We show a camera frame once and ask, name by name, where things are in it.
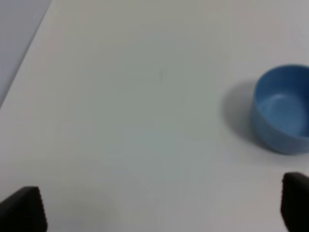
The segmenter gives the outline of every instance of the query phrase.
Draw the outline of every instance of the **blue bowl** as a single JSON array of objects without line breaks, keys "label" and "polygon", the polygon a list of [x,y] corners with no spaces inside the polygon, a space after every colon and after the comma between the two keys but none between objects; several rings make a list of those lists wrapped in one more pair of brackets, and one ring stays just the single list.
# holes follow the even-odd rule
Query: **blue bowl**
[{"label": "blue bowl", "polygon": [[273,150],[309,152],[309,67],[286,65],[265,73],[255,86],[251,120]]}]

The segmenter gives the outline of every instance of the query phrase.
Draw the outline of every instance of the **white table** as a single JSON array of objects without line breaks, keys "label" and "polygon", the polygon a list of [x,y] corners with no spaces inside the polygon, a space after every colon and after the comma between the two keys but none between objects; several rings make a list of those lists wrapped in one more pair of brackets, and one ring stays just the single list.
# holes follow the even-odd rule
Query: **white table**
[{"label": "white table", "polygon": [[51,232],[282,232],[309,156],[248,130],[266,70],[309,63],[305,0],[54,0],[0,111],[0,197]]}]

